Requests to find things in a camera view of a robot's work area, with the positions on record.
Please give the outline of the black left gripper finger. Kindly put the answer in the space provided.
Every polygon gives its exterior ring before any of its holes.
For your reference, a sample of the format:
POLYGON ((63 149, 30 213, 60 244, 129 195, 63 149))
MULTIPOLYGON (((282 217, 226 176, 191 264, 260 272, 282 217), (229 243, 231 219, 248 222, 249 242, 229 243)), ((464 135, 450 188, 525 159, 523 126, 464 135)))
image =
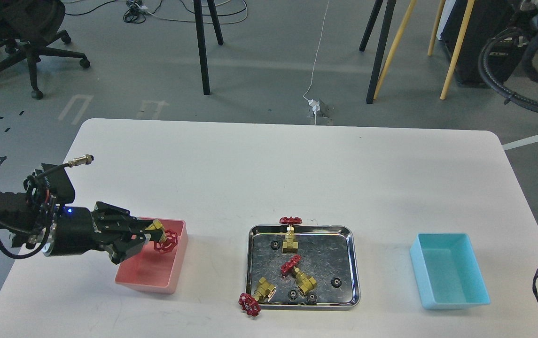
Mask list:
POLYGON ((118 238, 108 244, 110 261, 119 264, 139 254, 150 240, 149 234, 134 234, 125 238, 118 238))
POLYGON ((129 210, 102 201, 95 203, 95 225, 102 232, 165 234, 165 227, 160 220, 131 216, 129 210))

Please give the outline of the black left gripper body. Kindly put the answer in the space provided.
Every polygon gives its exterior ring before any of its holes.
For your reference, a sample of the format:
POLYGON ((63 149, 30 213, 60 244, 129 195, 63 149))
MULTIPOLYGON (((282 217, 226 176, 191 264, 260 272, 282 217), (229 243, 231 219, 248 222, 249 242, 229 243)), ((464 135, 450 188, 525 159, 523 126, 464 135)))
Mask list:
POLYGON ((131 220, 129 210, 101 201, 94 210, 70 206, 76 192, 66 169, 93 161, 94 157, 86 154, 60 165, 42 163, 24 182, 33 203, 50 207, 50 233, 43 248, 47 256, 96 250, 108 252, 111 258, 125 257, 126 243, 131 239, 126 224, 131 220))

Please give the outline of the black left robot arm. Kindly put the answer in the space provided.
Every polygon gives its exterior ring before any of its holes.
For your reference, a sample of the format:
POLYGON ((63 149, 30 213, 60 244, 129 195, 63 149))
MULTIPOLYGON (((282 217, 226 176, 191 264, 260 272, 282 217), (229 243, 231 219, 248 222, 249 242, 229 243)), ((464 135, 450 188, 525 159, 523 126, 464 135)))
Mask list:
POLYGON ((38 252, 47 256, 107 252, 114 264, 138 254, 146 243, 162 254, 178 244, 160 220, 131 216, 129 210, 98 201, 93 210, 73 206, 75 188, 67 168, 88 165, 90 154, 60 165, 43 163, 23 183, 24 193, 0 192, 0 250, 12 259, 38 252))

